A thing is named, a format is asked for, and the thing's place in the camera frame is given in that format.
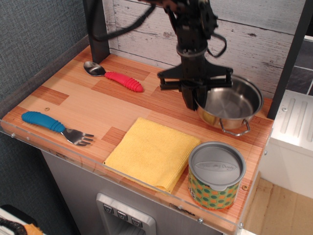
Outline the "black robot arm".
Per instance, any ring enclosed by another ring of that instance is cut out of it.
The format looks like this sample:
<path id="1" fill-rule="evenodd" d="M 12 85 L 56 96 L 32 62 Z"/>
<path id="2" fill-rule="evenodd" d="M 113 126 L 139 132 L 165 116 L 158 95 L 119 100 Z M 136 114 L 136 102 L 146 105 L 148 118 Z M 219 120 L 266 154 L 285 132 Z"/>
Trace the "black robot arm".
<path id="1" fill-rule="evenodd" d="M 208 0 L 151 0 L 150 8 L 138 19 L 142 24 L 156 6 L 163 7 L 177 36 L 181 64 L 158 73 L 162 90 L 179 90 L 190 110 L 203 106 L 212 88 L 231 87 L 232 68 L 207 61 L 208 40 L 226 39 L 214 32 L 217 16 Z"/>

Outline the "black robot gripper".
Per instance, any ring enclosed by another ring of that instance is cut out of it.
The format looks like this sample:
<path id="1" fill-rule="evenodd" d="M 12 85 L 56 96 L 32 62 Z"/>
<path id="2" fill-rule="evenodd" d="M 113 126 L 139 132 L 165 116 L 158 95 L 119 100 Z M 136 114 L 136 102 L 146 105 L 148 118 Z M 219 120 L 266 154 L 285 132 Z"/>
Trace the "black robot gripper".
<path id="1" fill-rule="evenodd" d="M 233 69 L 215 65 L 205 58 L 205 50 L 178 50 L 181 64 L 157 74 L 162 90 L 181 90 L 188 109 L 204 108 L 211 88 L 231 87 Z"/>

